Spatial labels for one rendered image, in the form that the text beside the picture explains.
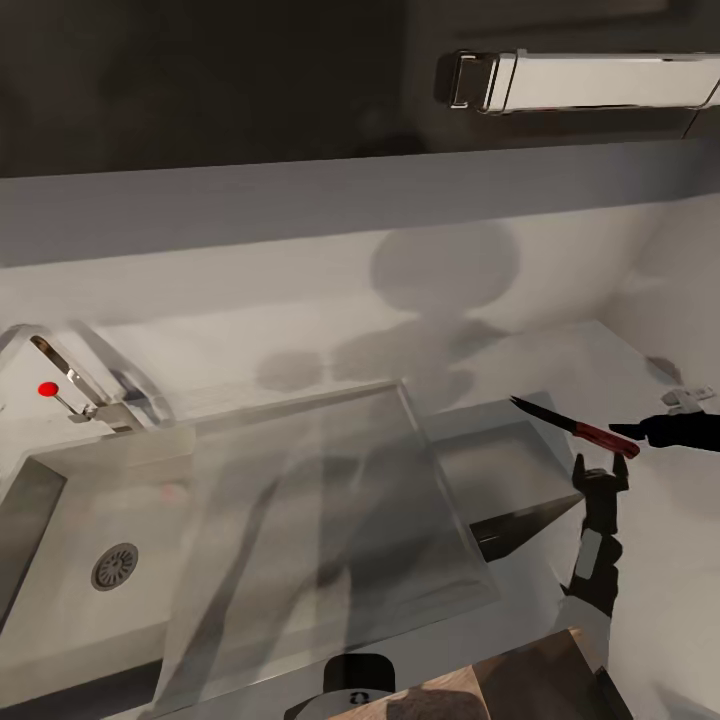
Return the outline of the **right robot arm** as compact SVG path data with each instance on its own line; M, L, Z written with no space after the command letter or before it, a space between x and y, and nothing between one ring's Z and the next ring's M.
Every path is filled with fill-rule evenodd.
M720 415L705 414L697 401L710 399L715 391L709 384L673 389L661 397L674 406L666 415L655 415L640 424L609 424L609 430L634 440L647 436L650 446L687 446L720 452Z

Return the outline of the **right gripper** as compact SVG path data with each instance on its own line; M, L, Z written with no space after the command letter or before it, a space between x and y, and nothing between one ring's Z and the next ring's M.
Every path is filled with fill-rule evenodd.
M668 446L687 446L697 449L720 452L712 448L708 434L708 424L712 424L720 415L698 413L678 415L655 415L641 420L640 424L609 424L609 430L634 440L644 440L647 436L650 446L663 448Z

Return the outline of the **parer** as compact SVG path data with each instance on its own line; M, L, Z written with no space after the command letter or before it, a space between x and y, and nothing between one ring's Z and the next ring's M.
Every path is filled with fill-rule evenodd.
M589 437L592 437L593 439L596 439L597 441L600 441L605 445L609 445L609 447L616 447L617 449L621 449L621 451L627 451L627 453L630 453L631 455L638 455L640 452L639 446L636 443L631 443L626 439L621 439L621 437L611 435L606 431L601 431L601 429L597 429L597 427L591 427L591 425L587 425L587 423L573 421L568 417L564 417L563 415L559 415L558 413L553 413L552 411L549 411L544 407L539 407L538 405L535 405L530 401L525 401L516 397L513 397L513 399L515 401L518 401L521 405L523 405L523 407L526 407L527 409L530 409L535 413L539 413L540 415L549 417L549 419L552 419L558 423L562 423L567 427L571 427L575 430L575 433L584 433L585 435L588 435Z

